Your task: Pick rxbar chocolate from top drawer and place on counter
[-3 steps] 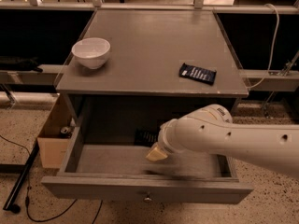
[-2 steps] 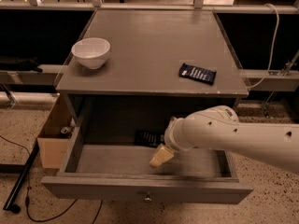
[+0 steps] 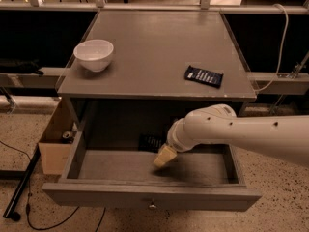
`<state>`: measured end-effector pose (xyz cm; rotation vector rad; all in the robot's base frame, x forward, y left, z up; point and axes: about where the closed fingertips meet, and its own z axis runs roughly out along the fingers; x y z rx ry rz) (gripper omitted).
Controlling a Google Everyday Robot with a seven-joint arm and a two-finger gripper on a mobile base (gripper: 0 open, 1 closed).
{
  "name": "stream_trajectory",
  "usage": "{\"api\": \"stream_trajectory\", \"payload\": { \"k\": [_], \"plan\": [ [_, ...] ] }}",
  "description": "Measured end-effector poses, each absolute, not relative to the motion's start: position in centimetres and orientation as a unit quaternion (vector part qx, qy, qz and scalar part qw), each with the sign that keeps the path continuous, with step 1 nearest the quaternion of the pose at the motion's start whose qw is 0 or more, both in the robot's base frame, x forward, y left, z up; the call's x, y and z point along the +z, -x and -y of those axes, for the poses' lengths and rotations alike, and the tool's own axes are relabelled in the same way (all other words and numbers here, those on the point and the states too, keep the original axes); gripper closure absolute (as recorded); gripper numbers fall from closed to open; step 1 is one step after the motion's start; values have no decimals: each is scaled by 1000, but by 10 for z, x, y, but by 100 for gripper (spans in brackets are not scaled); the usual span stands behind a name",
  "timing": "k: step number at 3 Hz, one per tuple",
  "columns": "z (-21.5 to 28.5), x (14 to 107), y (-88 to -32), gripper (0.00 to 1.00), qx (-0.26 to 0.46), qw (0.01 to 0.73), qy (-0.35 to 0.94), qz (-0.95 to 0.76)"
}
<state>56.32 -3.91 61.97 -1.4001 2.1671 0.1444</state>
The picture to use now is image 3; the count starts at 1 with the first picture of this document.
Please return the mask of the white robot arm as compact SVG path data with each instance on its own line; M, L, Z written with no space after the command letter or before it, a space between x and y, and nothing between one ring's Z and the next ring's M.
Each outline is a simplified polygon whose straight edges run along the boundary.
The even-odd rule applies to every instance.
M154 165L200 144L228 144L309 167L309 116L239 117L227 104L196 109L172 125Z

